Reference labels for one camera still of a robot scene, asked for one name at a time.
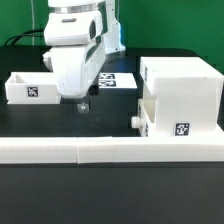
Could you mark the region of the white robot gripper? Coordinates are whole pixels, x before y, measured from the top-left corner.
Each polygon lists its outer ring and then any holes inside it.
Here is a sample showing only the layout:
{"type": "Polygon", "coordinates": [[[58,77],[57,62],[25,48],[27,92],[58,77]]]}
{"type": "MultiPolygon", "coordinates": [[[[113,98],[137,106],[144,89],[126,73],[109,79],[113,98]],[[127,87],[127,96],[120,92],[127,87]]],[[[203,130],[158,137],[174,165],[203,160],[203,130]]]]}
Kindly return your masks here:
{"type": "Polygon", "coordinates": [[[57,46],[50,54],[59,94],[63,98],[82,98],[77,100],[78,111],[88,113],[89,101],[83,97],[105,62],[104,43],[57,46]]]}

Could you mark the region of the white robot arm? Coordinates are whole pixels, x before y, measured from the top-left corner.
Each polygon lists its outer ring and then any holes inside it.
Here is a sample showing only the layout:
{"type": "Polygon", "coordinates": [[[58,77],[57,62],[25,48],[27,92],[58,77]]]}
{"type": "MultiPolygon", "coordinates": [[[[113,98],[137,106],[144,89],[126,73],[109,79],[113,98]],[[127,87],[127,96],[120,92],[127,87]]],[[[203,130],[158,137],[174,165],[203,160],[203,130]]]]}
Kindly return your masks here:
{"type": "Polygon", "coordinates": [[[125,50],[115,0],[48,0],[48,7],[44,39],[50,49],[43,61],[60,96],[87,113],[107,56],[125,50]]]}

